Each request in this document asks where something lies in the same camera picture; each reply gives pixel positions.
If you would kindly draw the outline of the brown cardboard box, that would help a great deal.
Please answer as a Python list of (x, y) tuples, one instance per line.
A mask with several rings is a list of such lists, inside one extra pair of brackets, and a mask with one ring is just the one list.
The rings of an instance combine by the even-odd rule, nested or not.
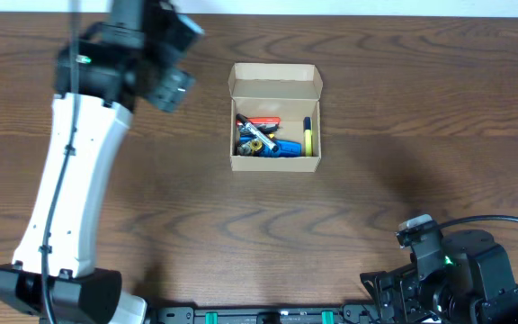
[[(323, 81), (309, 64), (236, 63), (228, 78), (231, 97), (231, 168), (234, 171), (314, 172), (321, 160), (320, 104)], [(248, 157), (237, 154), (236, 115), (279, 117), (275, 140), (301, 144), (300, 157)], [(312, 121), (313, 156), (306, 157), (303, 120)]]

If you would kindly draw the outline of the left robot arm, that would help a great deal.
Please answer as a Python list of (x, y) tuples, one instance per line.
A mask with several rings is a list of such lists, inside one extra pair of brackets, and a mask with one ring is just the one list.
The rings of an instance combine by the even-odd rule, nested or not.
[(192, 77), (176, 64), (202, 36), (172, 11), (114, 14), (58, 54), (49, 150), (29, 225), (0, 265), (0, 302), (45, 323), (146, 323), (147, 302), (96, 264), (113, 161), (135, 103), (176, 109)]

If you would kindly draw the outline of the yellow highlighter pen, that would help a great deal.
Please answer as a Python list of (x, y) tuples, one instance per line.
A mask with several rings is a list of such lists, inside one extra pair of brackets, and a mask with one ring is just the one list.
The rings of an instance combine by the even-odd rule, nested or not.
[(305, 117), (303, 120), (303, 137), (304, 137), (304, 149), (305, 156), (313, 156), (313, 139), (312, 139), (312, 121), (310, 117)]

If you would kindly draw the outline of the yellow correction tape dispenser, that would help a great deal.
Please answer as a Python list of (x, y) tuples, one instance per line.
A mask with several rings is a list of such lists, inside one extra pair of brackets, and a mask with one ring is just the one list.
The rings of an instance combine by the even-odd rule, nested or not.
[(237, 154), (240, 156), (259, 156), (264, 149), (264, 144), (257, 138), (242, 137), (237, 144)]

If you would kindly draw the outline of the black capped whiteboard marker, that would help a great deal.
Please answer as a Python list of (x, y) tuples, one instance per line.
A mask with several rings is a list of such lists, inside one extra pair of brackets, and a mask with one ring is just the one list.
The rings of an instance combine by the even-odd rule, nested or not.
[(257, 129), (244, 115), (238, 113), (236, 118), (239, 122), (242, 123), (246, 130), (255, 135), (271, 151), (277, 152), (279, 150), (279, 146), (267, 135), (263, 134), (259, 129)]

